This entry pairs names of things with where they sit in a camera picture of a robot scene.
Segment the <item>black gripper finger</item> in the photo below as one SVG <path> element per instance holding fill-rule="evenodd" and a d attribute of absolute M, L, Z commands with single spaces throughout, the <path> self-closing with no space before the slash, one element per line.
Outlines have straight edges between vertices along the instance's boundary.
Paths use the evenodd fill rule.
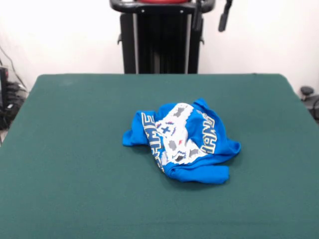
<path fill-rule="evenodd" d="M 220 16 L 220 21 L 219 21 L 219 26 L 218 26 L 219 32 L 224 32 L 226 30 L 227 20 L 228 20 L 229 11 L 231 9 L 231 6 L 232 6 L 232 0 L 226 0 L 223 13 Z"/>
<path fill-rule="evenodd" d="M 194 15 L 193 15 L 193 30 L 200 31 L 202 19 L 202 0 L 196 0 Z"/>

